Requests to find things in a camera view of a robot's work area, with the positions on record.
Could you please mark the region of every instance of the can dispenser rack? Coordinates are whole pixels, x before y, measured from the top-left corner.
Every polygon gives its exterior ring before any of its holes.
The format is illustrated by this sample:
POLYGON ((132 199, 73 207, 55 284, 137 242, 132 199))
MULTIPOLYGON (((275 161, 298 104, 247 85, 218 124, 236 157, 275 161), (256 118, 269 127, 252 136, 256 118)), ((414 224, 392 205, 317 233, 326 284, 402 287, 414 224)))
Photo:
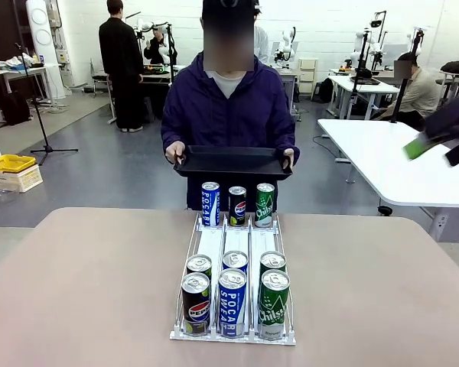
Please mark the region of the can dispenser rack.
MULTIPOLYGON (((184 306, 180 287, 177 295, 174 329, 170 333, 170 339, 295 346, 294 304, 292 301, 291 288, 289 288, 282 338, 272 341, 266 340, 260 338, 258 332, 260 258, 264 252, 268 251, 277 251, 285 255, 281 225, 278 216, 276 215, 273 218, 270 228, 264 229, 256 228, 253 225, 252 216, 249 217, 248 224, 244 227, 228 226, 228 219, 226 216, 223 217, 222 222, 223 224, 217 227, 204 226, 200 214, 197 214, 186 256, 186 263, 189 257, 196 254, 208 256, 213 263, 210 319, 207 333, 202 336, 193 336, 185 333, 184 306), (241 337, 235 339, 221 336, 218 326, 219 315, 217 313, 217 305, 220 303, 218 279, 220 272, 223 270, 223 254, 232 250, 245 252, 248 256, 244 332, 241 337)), ((182 279, 184 276, 185 267, 182 272, 182 279)))

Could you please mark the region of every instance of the man in purple jacket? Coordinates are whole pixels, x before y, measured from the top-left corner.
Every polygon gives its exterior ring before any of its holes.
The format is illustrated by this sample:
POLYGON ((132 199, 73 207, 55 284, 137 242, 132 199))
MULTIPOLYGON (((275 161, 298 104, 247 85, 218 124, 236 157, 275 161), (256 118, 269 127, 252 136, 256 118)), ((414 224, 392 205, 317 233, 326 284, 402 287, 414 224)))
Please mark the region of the man in purple jacket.
MULTIPOLYGON (((288 158, 285 168, 298 160, 281 77, 253 56, 254 11, 255 0, 203 0, 204 52, 179 72, 164 107, 161 137, 172 164, 188 145, 276 148, 288 158)), ((246 187, 247 210, 255 211, 259 182, 208 179, 221 186, 221 210, 227 210, 228 189, 236 185, 246 187)), ((188 180, 189 208, 200 210, 204 181, 188 180)))

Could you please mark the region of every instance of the can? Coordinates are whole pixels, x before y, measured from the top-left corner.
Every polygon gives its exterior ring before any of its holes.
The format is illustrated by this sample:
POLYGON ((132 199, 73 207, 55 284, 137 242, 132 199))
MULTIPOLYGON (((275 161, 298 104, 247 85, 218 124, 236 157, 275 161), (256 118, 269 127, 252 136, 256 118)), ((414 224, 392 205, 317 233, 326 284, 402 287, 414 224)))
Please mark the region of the can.
POLYGON ((260 277, 259 280, 262 281, 263 273, 267 270, 280 270, 285 273, 285 266, 287 261, 285 256, 280 252, 269 251, 264 252, 260 258, 260 277))
POLYGON ((245 329, 246 275, 239 269, 221 271, 219 279, 221 336, 238 338, 245 329))
POLYGON ((234 186, 229 189, 229 224, 241 227, 245 224, 246 188, 234 186))
POLYGON ((187 260, 187 274, 190 273, 203 273, 209 281, 212 278, 213 263, 206 255, 194 255, 187 260))
POLYGON ((290 283, 283 271, 272 269, 263 274, 259 292, 259 336, 262 339, 282 338, 290 283))
POLYGON ((184 331, 191 335, 207 333, 210 322, 210 282, 203 273, 185 275, 182 280, 184 331))
POLYGON ((228 251, 223 255, 223 269, 239 269, 246 274, 248 256, 241 251, 228 251))
POLYGON ((216 182, 202 184, 202 223, 205 226, 220 224, 220 185, 216 182))
POLYGON ((257 186, 257 201, 255 212, 255 225, 269 227, 272 223, 274 211, 275 187, 270 183, 261 183, 257 186))

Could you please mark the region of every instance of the pepsi logo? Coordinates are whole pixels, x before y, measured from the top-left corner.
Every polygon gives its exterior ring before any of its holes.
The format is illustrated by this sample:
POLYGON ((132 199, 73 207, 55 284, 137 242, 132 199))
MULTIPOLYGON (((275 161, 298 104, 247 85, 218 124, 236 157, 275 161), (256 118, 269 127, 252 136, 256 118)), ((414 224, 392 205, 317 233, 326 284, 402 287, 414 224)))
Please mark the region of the pepsi logo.
POLYGON ((245 214, 245 209, 246 209, 246 202, 244 201, 235 207, 235 214, 241 216, 245 214))
POLYGON ((204 321, 209 313, 210 302, 207 300, 202 304, 196 304, 189 309, 189 317, 193 321, 204 321))

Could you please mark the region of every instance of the dark hair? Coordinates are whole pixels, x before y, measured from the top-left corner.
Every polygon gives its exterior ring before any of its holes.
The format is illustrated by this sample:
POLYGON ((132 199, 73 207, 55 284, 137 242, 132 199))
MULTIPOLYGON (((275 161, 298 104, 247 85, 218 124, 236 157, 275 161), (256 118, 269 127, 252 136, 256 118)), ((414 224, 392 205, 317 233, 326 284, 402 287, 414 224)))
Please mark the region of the dark hair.
POLYGON ((119 12, 124 8, 122 0, 107 0, 107 10, 111 15, 119 14, 119 12))
POLYGON ((417 67, 418 64, 416 62, 416 55, 414 56, 411 52, 407 52, 406 54, 401 55, 398 57, 398 61, 411 61, 414 67, 417 67))
MULTIPOLYGON (((260 6, 260 2, 259 0, 255 0, 255 6, 260 6)), ((255 8, 255 12, 253 13, 254 16, 258 17, 259 15, 261 15, 261 11, 259 8, 255 8)))

